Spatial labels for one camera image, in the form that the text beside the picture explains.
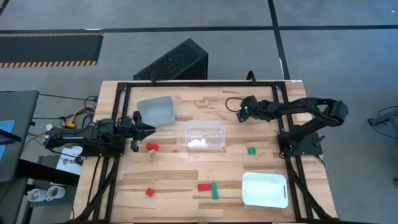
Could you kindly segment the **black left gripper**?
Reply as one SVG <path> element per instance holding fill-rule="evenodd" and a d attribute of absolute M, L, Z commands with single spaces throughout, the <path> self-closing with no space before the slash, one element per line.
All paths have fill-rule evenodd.
<path fill-rule="evenodd" d="M 141 114 L 138 111 L 133 112 L 132 118 L 123 116 L 118 119 L 118 131 L 123 138 L 132 138 L 131 149 L 133 152 L 139 151 L 137 142 L 154 134 L 155 127 L 140 123 Z"/>

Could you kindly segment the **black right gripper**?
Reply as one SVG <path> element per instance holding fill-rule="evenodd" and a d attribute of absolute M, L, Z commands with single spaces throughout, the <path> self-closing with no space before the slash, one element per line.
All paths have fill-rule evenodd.
<path fill-rule="evenodd" d="M 241 102 L 241 111 L 236 113 L 238 121 L 243 123 L 250 117 L 254 118 L 258 108 L 258 101 L 254 95 L 245 97 Z"/>

